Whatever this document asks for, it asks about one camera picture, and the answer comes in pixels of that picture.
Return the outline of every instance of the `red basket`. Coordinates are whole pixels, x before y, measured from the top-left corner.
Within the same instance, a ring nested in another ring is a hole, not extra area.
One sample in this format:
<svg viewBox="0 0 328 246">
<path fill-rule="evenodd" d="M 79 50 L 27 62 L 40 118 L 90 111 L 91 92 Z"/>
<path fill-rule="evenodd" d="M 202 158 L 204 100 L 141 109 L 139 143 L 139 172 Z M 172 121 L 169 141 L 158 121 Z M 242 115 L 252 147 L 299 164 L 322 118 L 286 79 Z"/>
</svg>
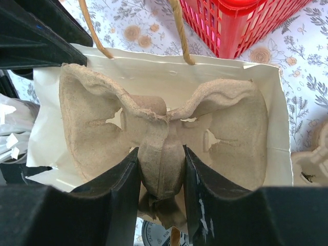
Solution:
<svg viewBox="0 0 328 246">
<path fill-rule="evenodd" d="M 183 17 L 217 57 L 234 59 L 311 0 L 180 0 Z"/>
</svg>

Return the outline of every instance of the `paper bag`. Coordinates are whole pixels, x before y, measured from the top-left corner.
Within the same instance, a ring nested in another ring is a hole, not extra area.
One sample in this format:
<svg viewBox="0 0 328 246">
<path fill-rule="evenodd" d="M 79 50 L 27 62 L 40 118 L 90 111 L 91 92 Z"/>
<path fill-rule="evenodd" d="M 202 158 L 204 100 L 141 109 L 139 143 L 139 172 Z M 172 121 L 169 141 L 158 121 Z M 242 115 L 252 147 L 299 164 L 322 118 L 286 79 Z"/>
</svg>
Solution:
<svg viewBox="0 0 328 246">
<path fill-rule="evenodd" d="M 268 110 L 267 169 L 264 185 L 291 186 L 289 121 L 278 68 L 237 60 L 194 56 L 197 64 L 187 65 L 182 57 L 163 57 L 110 49 L 107 59 L 94 48 L 74 45 L 88 58 L 88 68 L 109 76 L 134 95 L 160 96 L 169 110 L 186 102 L 196 88 L 217 78 L 252 80 L 261 91 Z M 60 68 L 34 71 L 40 112 L 31 133 L 29 167 L 51 166 L 53 170 L 30 177 L 64 191 L 81 185 L 64 137 L 58 86 Z"/>
</svg>

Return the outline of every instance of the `bag handle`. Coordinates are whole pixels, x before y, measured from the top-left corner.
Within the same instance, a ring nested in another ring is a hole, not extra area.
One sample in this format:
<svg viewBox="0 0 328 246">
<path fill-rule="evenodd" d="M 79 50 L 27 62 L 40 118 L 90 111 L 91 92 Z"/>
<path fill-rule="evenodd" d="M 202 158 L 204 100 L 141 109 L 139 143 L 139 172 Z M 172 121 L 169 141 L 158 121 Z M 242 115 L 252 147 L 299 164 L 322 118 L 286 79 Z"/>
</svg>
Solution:
<svg viewBox="0 0 328 246">
<path fill-rule="evenodd" d="M 181 237 L 180 230 L 177 227 L 172 227 L 171 237 L 170 237 L 170 245 L 171 246 L 180 246 L 180 237 Z"/>
<path fill-rule="evenodd" d="M 113 59 L 113 55 L 103 47 L 103 45 L 101 44 L 95 30 L 94 27 L 92 25 L 91 22 L 91 18 L 90 18 L 90 14 L 88 11 L 88 7 L 86 4 L 86 0 L 78 0 L 79 5 L 81 7 L 81 11 L 83 14 L 84 19 L 86 20 L 86 23 L 88 25 L 88 28 L 91 32 L 91 36 L 92 39 L 94 40 L 97 49 L 104 54 L 106 57 L 108 57 L 109 59 Z M 180 5 L 179 0 L 169 0 L 172 11 L 173 11 L 173 15 L 174 15 L 174 20 L 175 20 L 175 25 L 176 28 L 178 29 L 178 33 L 179 33 L 179 37 L 181 40 L 181 47 L 182 47 L 182 53 L 183 53 L 183 58 L 186 61 L 186 63 L 188 63 L 189 65 L 194 65 L 195 62 L 194 60 L 190 57 L 190 53 L 189 53 L 189 48 L 188 48 L 188 41 L 187 41 L 187 37 L 186 37 L 186 32 L 185 32 L 185 28 L 183 25 L 183 18 L 182 18 L 182 8 Z"/>
</svg>

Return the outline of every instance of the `black plastic object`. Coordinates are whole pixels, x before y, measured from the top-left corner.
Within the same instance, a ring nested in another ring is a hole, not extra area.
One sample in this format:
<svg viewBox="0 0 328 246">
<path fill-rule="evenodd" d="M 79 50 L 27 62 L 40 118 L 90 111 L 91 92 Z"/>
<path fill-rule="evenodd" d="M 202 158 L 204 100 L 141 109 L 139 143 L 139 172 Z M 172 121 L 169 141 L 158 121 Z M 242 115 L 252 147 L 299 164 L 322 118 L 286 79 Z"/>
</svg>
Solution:
<svg viewBox="0 0 328 246">
<path fill-rule="evenodd" d="M 326 246 L 328 188 L 263 187 L 250 192 L 185 149 L 184 195 L 193 246 Z"/>
<path fill-rule="evenodd" d="M 10 98 L 18 98 L 18 93 L 6 70 L 0 70 L 0 93 Z"/>
<path fill-rule="evenodd" d="M 71 193 L 0 187 L 0 245 L 133 245 L 140 192 L 137 149 Z"/>
<path fill-rule="evenodd" d="M 29 180 L 26 177 L 49 170 L 51 170 L 51 167 L 28 168 L 26 164 L 0 164 L 0 171 L 2 172 L 3 178 L 8 185 L 37 184 L 37 182 Z"/>
<path fill-rule="evenodd" d="M 62 6 L 59 0 L 14 0 L 70 44 L 92 47 L 91 36 Z"/>
<path fill-rule="evenodd" d="M 14 0 L 0 1 L 0 23 L 0 69 L 87 64 L 85 56 Z M 69 27 L 62 28 L 74 35 Z"/>
<path fill-rule="evenodd" d="M 26 78 L 29 80 L 33 80 L 33 69 L 15 69 L 11 70 L 13 74 L 20 76 L 22 78 Z"/>
</svg>

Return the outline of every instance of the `floral tablecloth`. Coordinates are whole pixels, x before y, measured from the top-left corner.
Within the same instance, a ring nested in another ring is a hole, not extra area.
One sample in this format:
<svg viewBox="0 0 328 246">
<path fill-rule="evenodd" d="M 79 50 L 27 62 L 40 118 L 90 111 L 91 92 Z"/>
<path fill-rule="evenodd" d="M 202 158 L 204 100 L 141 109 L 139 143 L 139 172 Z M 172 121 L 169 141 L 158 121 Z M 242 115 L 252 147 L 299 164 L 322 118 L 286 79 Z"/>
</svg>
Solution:
<svg viewBox="0 0 328 246">
<path fill-rule="evenodd" d="M 77 0 L 60 0 L 88 30 Z M 167 0 L 87 0 L 93 25 L 105 47 L 159 55 L 182 55 Z M 190 51 L 214 56 L 187 26 Z M 328 0 L 312 3 L 260 40 L 238 59 L 281 68 L 290 115 L 291 150 L 311 147 L 313 130 L 328 118 Z M 11 74 L 21 99 L 38 102 L 33 82 Z M 142 221 L 135 245 L 143 245 Z"/>
</svg>

